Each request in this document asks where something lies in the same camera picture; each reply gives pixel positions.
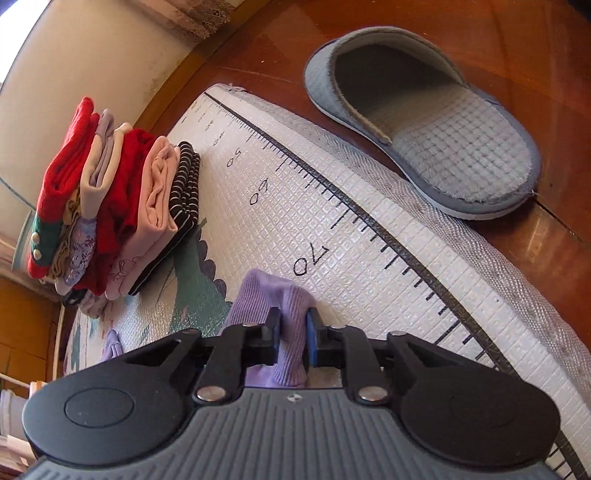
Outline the purple sweatshirt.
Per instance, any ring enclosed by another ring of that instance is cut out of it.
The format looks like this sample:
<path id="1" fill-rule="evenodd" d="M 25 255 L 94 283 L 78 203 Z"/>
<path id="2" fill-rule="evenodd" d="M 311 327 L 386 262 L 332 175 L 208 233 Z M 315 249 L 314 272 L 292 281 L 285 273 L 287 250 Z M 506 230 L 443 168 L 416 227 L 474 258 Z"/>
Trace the purple sweatshirt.
<path id="1" fill-rule="evenodd" d="M 314 307 L 303 287 L 252 269 L 218 335 L 186 329 L 99 366 L 111 385 L 157 381 L 183 394 L 193 386 L 200 403 L 229 402 L 246 387 L 300 389 L 308 379 L 305 315 Z"/>

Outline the cartoon foam play mat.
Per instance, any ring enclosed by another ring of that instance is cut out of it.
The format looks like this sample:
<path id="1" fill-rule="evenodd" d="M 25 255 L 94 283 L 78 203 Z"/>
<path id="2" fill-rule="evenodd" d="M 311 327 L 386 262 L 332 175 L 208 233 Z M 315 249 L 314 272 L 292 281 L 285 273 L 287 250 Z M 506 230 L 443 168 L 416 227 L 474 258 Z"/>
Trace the cartoon foam play mat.
<path id="1" fill-rule="evenodd" d="M 561 415 L 548 465 L 589 477 L 589 352 L 482 236 L 367 154 L 236 87 L 208 88 L 168 137 L 200 158 L 197 230 L 138 294 L 97 320 L 76 316 L 66 373 L 96 364 L 109 330 L 125 351 L 186 328 L 216 334 L 259 269 L 310 292 L 327 324 L 405 331 L 541 388 Z"/>

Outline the red folded sweater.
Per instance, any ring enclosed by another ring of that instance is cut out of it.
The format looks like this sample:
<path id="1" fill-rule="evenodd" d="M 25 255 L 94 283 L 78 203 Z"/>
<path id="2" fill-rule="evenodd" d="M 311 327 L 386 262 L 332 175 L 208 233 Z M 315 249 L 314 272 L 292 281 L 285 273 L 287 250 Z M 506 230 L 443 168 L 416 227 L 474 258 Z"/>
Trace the red folded sweater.
<path id="1" fill-rule="evenodd" d="M 27 273 L 65 295 L 105 296 L 109 272 L 135 232 L 145 159 L 157 137 L 114 124 L 85 97 L 42 179 L 23 233 Z"/>

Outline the striped folded garment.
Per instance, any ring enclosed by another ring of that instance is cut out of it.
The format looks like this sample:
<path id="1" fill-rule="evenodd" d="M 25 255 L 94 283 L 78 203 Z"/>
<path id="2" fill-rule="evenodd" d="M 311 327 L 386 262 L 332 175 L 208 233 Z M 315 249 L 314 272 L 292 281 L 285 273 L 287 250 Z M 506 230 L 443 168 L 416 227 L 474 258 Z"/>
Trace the striped folded garment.
<path id="1" fill-rule="evenodd" d="M 131 271 L 122 285 L 122 295 L 136 295 L 158 266 L 198 224 L 198 176 L 200 155 L 187 141 L 181 141 L 179 164 L 168 201 L 168 229 Z"/>

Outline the pink folded garment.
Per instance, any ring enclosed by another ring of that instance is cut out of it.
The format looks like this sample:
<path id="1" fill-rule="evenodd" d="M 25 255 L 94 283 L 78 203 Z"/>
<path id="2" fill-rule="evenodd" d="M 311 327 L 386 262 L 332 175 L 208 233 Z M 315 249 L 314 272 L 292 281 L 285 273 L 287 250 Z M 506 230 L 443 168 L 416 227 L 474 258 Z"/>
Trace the pink folded garment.
<path id="1" fill-rule="evenodd" d="M 169 197 L 179 155 L 179 149 L 164 136 L 156 139 L 147 154 L 136 230 L 124 244 L 107 278 L 105 297 L 110 301 L 129 293 L 144 268 L 177 231 L 169 213 Z"/>

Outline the grey slipper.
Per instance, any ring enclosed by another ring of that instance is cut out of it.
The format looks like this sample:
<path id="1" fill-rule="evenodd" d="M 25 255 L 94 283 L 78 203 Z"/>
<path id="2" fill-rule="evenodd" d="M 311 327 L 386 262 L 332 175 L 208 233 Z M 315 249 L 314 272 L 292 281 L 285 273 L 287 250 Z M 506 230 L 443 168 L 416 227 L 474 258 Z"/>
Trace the grey slipper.
<path id="1" fill-rule="evenodd" d="M 332 40 L 308 59 L 304 87 L 448 215 L 494 219 L 534 194 L 541 155 L 531 135 L 418 34 L 376 26 Z"/>

